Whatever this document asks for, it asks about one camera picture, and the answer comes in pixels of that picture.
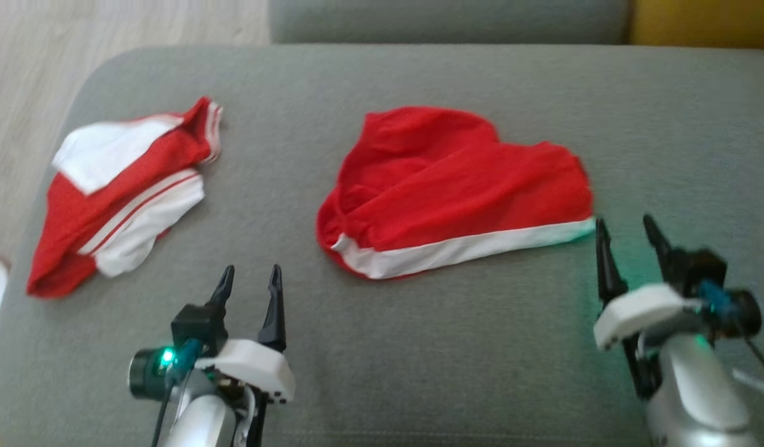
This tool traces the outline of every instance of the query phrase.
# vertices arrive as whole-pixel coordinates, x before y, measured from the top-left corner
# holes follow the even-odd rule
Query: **couch backrest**
[[[279,43],[624,43],[629,0],[271,0]]]

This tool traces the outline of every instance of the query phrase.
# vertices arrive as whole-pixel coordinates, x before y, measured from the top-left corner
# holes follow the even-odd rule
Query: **white stripe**
[[[211,102],[208,105],[208,116],[205,119],[205,141],[211,149],[209,155],[202,163],[210,163],[218,158],[221,148],[219,145],[219,123],[222,119],[222,107],[219,104]]]
[[[352,238],[341,234],[331,249],[340,253],[344,263],[353,271],[371,279],[384,279],[452,266],[506,251],[569,242],[594,229],[595,220],[589,218],[577,222],[450,238],[388,251],[360,248]]]
[[[176,181],[183,180],[187,176],[193,175],[199,174],[194,169],[184,169],[180,172],[167,176],[167,178],[154,184],[154,186],[144,190],[140,195],[135,196],[132,201],[128,202],[128,204],[123,207],[123,209],[120,209],[120,211],[118,211],[111,219],[109,219],[106,225],[101,227],[101,229],[95,233],[94,237],[90,238],[90,240],[87,241],[84,246],[78,249],[78,254],[90,255],[96,247],[101,245],[101,242],[103,242],[104,238],[108,237],[109,233],[111,233],[118,225],[120,225],[120,222],[123,221],[128,215],[130,215],[136,209],[136,207],[141,206],[144,201],[154,196],[155,194],[158,194],[163,189],[166,189],[166,187],[174,184]]]
[[[158,235],[204,197],[202,176],[195,175],[147,201],[95,250],[98,271],[112,278],[138,267],[150,255]]]

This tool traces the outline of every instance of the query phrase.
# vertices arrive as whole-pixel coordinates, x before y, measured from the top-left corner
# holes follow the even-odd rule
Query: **red and white shirt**
[[[316,236],[348,271],[395,278],[582,237],[592,200],[565,147],[501,142],[465,111],[403,107],[366,115]]]
[[[52,165],[47,215],[27,292],[69,294],[95,271],[135,269],[155,240],[205,196],[192,167],[220,153],[221,107],[98,122],[71,132]]]

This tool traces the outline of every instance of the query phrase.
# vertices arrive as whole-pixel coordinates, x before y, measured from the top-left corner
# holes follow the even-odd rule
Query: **gray fabric surface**
[[[228,263],[234,337],[255,336],[271,265],[283,268],[299,388],[271,409],[266,445],[647,445],[620,351],[595,349],[591,238],[392,282],[355,278],[320,251],[316,211],[367,111],[455,107],[507,141],[566,145],[632,286],[660,277],[640,226],[649,211],[677,243],[723,254],[729,282],[764,310],[764,52],[151,48],[99,68],[62,135],[183,111],[201,94],[225,107],[222,156],[203,169],[203,203],[137,271],[58,302],[26,297],[40,198],[0,314],[7,447],[147,444],[158,404],[132,399],[128,362],[169,343],[171,318],[206,300]],[[758,371],[742,343],[720,351]],[[743,395],[764,440],[764,397]]]
[[[630,0],[273,0],[274,42],[623,43]]]

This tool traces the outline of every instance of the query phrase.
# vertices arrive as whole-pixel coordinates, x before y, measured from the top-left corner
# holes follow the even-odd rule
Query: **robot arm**
[[[663,283],[629,291],[611,254],[608,229],[597,221],[603,303],[594,327],[598,348],[622,343],[636,394],[645,402],[652,444],[756,447],[733,374],[713,350],[716,340],[743,338],[764,364],[750,342],[762,325],[756,300],[748,291],[723,289],[722,258],[672,247],[649,215],[644,225]]]
[[[186,305],[172,321],[174,348],[143,349],[129,368],[138,399],[161,402],[153,447],[171,398],[178,402],[165,447],[260,447],[266,406],[293,401],[296,382],[286,348],[282,270],[274,266],[271,300],[258,340],[228,339],[229,266],[205,305]]]

